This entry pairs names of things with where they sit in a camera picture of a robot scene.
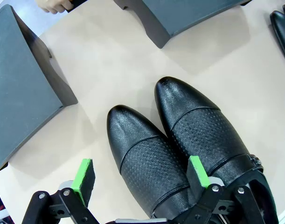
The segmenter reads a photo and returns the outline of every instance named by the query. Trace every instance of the metal bolt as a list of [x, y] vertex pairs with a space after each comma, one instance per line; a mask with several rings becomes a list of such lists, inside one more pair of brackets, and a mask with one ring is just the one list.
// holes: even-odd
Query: metal bolt
[[214, 192], [218, 192], [218, 191], [219, 191], [219, 188], [218, 188], [218, 186], [215, 185], [215, 186], [212, 187], [212, 190], [213, 190]]
[[243, 194], [245, 192], [244, 188], [239, 188], [237, 191], [239, 192], [239, 194]]
[[64, 192], [63, 192], [63, 195], [65, 195], [65, 196], [68, 196], [70, 194], [70, 191], [69, 190], [65, 190]]
[[39, 198], [40, 199], [42, 199], [42, 198], [44, 198], [45, 197], [45, 194], [44, 193], [41, 193], [40, 195], [39, 195]]

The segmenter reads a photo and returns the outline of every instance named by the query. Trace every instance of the dark gray stand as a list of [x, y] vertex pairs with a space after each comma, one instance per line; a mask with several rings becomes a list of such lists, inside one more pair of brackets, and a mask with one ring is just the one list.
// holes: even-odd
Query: dark gray stand
[[13, 8], [0, 9], [0, 168], [65, 106], [77, 103], [46, 45]]
[[163, 48], [175, 35], [216, 14], [251, 0], [114, 0], [140, 18], [148, 37]]

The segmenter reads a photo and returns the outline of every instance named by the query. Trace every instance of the finger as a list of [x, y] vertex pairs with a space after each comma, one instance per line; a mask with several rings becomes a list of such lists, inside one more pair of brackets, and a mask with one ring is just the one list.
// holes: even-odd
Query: finger
[[69, 0], [64, 0], [62, 2], [62, 6], [65, 7], [65, 9], [70, 10], [73, 8], [73, 4]]
[[52, 13], [52, 14], [56, 14], [57, 11], [51, 7], [47, 7], [47, 9]]
[[49, 13], [50, 11], [49, 10], [47, 10], [47, 9], [45, 9], [45, 8], [42, 8], [42, 7], [40, 7], [44, 12], [46, 12], [46, 13]]
[[55, 6], [54, 9], [57, 10], [59, 13], [63, 13], [65, 11], [65, 8], [61, 5]]

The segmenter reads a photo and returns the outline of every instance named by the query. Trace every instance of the table surface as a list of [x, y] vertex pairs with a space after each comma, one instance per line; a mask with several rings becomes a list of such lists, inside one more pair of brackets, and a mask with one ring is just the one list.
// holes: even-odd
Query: table surface
[[[174, 37], [158, 49], [133, 11], [89, 0], [41, 35], [52, 64], [79, 104], [65, 108], [0, 171], [0, 196], [15, 223], [32, 194], [56, 192], [83, 158], [96, 172], [89, 209], [100, 223], [147, 218], [126, 187], [108, 144], [106, 117], [130, 106], [163, 130], [155, 83], [179, 78], [215, 102], [265, 168], [278, 208], [285, 208], [285, 58], [269, 14], [285, 0], [253, 0]], [[61, 223], [72, 223], [63, 220]]]

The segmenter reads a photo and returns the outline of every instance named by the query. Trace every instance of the gray panel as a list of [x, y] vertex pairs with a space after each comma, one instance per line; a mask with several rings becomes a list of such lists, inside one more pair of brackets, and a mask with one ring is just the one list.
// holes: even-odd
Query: gray panel
[[242, 0], [143, 0], [173, 36]]
[[4, 6], [0, 10], [0, 167], [62, 107], [11, 7]]

